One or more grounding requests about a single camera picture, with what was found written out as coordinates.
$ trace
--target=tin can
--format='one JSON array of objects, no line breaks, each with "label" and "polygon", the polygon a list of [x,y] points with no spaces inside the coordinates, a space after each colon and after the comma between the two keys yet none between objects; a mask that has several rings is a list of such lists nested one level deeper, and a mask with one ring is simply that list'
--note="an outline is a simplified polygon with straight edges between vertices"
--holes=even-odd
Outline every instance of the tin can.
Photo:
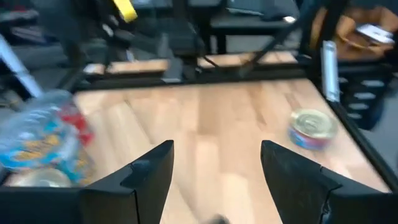
[{"label": "tin can", "polygon": [[297,110],[290,117],[289,137],[293,143],[305,149],[323,149],[336,132],[336,121],[317,110]]},{"label": "tin can", "polygon": [[53,169],[36,169],[16,174],[7,183],[11,187],[71,187],[72,183],[63,172]]}]

